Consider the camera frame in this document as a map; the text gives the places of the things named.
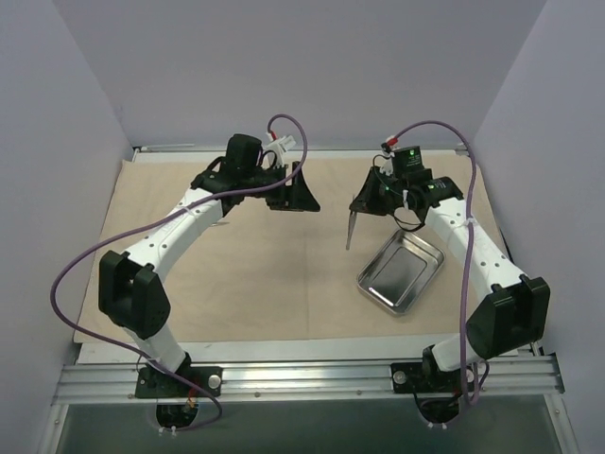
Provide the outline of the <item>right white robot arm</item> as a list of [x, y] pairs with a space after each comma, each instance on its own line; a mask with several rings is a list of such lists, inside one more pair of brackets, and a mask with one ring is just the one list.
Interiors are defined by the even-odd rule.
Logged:
[[431, 346], [420, 367], [430, 390], [443, 389], [454, 371], [540, 340], [545, 332], [550, 287], [542, 277], [529, 277], [504, 256], [474, 218], [470, 196], [449, 177], [433, 178], [430, 169], [386, 174], [372, 166], [353, 213], [392, 216], [412, 211], [431, 229], [463, 267], [462, 289], [478, 300], [474, 312], [461, 313], [458, 335]]

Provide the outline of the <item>metal instrument tray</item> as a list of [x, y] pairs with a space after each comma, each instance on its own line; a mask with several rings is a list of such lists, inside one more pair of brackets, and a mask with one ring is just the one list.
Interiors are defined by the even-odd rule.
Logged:
[[357, 275], [357, 288], [391, 316], [403, 317], [420, 300], [444, 260], [441, 249], [398, 230]]

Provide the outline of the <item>steel tweezers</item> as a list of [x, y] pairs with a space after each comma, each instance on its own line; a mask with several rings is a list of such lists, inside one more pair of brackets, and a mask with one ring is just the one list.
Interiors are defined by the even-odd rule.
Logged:
[[348, 216], [348, 225], [347, 225], [347, 237], [345, 250], [349, 251], [351, 249], [351, 243], [354, 235], [354, 227], [356, 223], [357, 213], [355, 211], [351, 211]]

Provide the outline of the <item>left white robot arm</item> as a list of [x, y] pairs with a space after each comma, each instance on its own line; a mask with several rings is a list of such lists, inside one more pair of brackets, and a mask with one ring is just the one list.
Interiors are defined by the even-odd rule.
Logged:
[[167, 320], [171, 305], [164, 280], [188, 248], [246, 197], [262, 199], [273, 211], [320, 210], [303, 178], [299, 161], [287, 165], [292, 136], [261, 140], [236, 134], [224, 155], [214, 159], [185, 191], [166, 223], [152, 229], [122, 253], [106, 252], [99, 262], [98, 307], [153, 361], [157, 386], [169, 396], [191, 383], [188, 358]]

